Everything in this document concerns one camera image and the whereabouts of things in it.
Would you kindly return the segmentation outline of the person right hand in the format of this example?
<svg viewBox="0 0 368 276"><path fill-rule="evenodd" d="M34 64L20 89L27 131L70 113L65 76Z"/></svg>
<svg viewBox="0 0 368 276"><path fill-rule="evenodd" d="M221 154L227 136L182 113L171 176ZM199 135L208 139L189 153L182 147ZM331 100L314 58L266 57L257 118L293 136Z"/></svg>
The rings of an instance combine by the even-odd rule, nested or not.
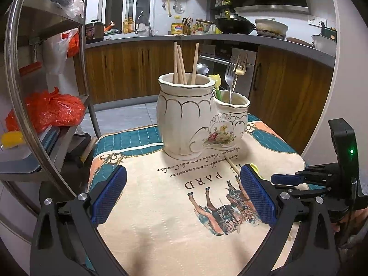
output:
<svg viewBox="0 0 368 276"><path fill-rule="evenodd" d="M367 236L367 208L352 211L331 226L336 245L351 248Z"/></svg>

